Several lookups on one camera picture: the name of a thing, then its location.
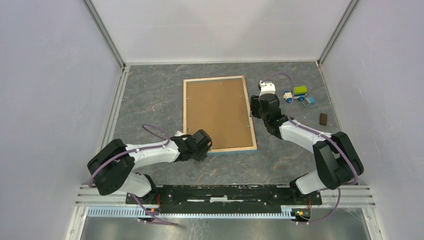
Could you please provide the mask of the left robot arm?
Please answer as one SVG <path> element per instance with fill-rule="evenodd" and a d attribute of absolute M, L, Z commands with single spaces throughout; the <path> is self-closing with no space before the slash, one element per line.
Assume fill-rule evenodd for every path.
<path fill-rule="evenodd" d="M 159 191 L 151 177 L 136 173 L 137 169 L 158 163 L 202 162 L 212 144 L 203 129 L 193 135 L 177 132 L 161 142 L 149 144 L 125 144 L 120 138 L 114 139 L 88 162 L 88 186 L 96 188 L 101 196 L 125 192 L 151 202 Z"/>

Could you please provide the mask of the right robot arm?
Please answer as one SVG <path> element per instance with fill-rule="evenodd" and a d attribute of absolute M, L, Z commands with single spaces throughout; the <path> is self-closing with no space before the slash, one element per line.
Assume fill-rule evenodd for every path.
<path fill-rule="evenodd" d="M 354 185 L 363 174 L 364 166 L 346 133 L 318 131 L 282 114 L 276 94 L 252 95 L 250 113 L 263 121 L 271 135 L 313 154 L 316 170 L 289 184 L 295 195 L 306 196 L 323 189 L 335 190 L 345 184 Z"/>

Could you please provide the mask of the toy brick car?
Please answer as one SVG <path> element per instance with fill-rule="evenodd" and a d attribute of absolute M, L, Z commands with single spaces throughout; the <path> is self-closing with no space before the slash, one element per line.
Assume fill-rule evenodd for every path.
<path fill-rule="evenodd" d="M 283 99 L 287 102 L 287 103 L 291 103 L 294 100 L 298 100 L 300 102 L 302 102 L 305 99 L 305 96 L 308 93 L 308 89 L 306 86 L 296 86 L 294 87 L 293 90 L 290 91 L 285 91 L 283 94 Z"/>

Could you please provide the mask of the small blue grey brick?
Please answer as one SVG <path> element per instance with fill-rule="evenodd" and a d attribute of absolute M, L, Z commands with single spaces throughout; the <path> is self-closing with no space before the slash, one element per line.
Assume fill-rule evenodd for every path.
<path fill-rule="evenodd" d="M 302 101 L 302 104 L 305 107 L 309 107 L 312 106 L 316 103 L 315 99 L 313 97 L 305 97 L 304 100 Z"/>

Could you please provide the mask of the small brown block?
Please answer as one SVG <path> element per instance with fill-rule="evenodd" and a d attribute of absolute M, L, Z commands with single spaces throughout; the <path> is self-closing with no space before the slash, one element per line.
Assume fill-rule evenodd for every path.
<path fill-rule="evenodd" d="M 321 113 L 319 115 L 319 124 L 321 126 L 326 126 L 328 124 L 328 115 L 326 113 Z"/>

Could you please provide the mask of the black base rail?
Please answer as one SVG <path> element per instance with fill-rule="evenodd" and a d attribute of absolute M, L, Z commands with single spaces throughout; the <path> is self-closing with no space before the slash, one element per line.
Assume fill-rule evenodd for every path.
<path fill-rule="evenodd" d="M 281 206 L 320 206 L 318 191 L 301 194 L 289 185 L 163 185 L 139 198 L 162 214 L 276 214 Z"/>

